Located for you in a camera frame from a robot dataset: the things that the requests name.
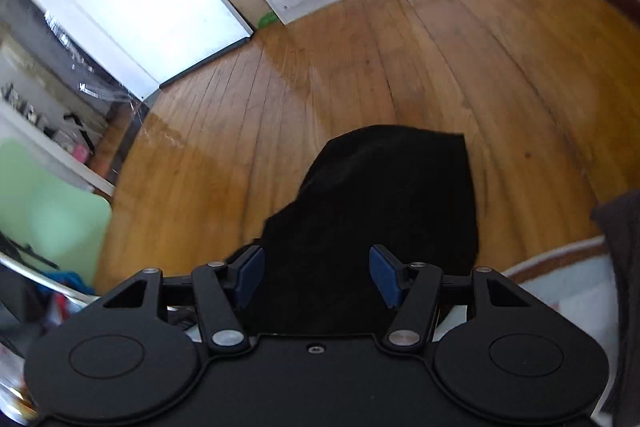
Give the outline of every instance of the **wooden floor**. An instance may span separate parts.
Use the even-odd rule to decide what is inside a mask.
[[[134,143],[97,286],[222,259],[295,197],[331,137],[464,133],[480,264],[598,234],[640,187],[640,31],[602,0],[345,0],[175,83]]]

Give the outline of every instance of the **metal bolt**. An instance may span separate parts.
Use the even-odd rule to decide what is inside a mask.
[[[244,341],[244,335],[238,330],[220,330],[213,334],[211,340],[218,346],[237,346]]]
[[[396,330],[389,333],[388,339],[394,346],[408,347],[420,342],[420,335],[413,330]]]
[[[319,355],[320,353],[324,353],[324,346],[321,346],[320,344],[314,344],[313,346],[307,347],[306,350],[312,355]]]

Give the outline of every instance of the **black garment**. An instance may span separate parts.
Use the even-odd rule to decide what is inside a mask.
[[[640,423],[640,190],[591,214],[607,238],[618,292],[618,372],[603,410],[614,427]]]
[[[382,334],[392,313],[369,275],[372,245],[450,275],[468,275],[474,265],[464,137],[377,125],[332,139],[257,243],[266,271],[242,316],[249,331]]]

